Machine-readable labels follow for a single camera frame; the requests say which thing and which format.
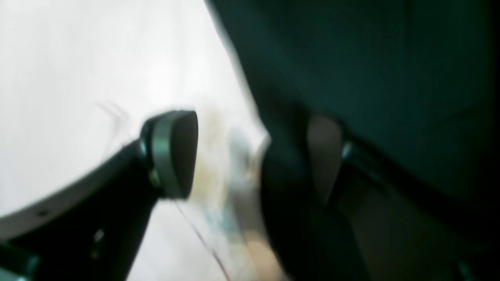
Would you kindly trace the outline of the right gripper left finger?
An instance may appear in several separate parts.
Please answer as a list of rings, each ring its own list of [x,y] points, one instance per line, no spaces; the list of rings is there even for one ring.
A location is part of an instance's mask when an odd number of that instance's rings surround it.
[[[125,281],[157,201],[189,197],[197,146],[195,111],[159,114],[80,180],[1,218],[1,280]]]

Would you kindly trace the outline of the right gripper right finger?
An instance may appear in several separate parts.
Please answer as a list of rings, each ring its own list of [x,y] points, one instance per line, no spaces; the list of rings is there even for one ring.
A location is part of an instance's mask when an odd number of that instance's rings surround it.
[[[297,279],[499,280],[498,213],[454,201],[324,114],[299,140],[304,187],[262,175],[266,227]]]

